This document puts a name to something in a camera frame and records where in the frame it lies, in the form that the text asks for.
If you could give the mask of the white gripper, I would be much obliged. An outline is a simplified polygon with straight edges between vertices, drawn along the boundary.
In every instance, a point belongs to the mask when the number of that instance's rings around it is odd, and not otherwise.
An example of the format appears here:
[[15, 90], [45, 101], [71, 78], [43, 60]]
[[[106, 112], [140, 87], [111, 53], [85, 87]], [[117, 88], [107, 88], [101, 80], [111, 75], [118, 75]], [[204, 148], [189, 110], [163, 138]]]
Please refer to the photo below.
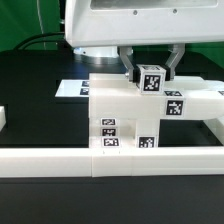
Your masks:
[[123, 46], [117, 53], [133, 83], [140, 69], [127, 46], [172, 44], [163, 65], [172, 81], [184, 43], [224, 41], [224, 0], [67, 0], [65, 35], [73, 47]]

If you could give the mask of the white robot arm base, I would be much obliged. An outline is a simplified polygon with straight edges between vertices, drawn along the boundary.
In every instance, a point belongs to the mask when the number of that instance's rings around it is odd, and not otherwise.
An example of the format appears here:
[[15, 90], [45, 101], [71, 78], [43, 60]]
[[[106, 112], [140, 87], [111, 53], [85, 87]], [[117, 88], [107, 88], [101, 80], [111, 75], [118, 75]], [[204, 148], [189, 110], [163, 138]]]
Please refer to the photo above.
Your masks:
[[76, 61], [95, 65], [113, 65], [120, 62], [116, 47], [76, 47], [73, 49]]

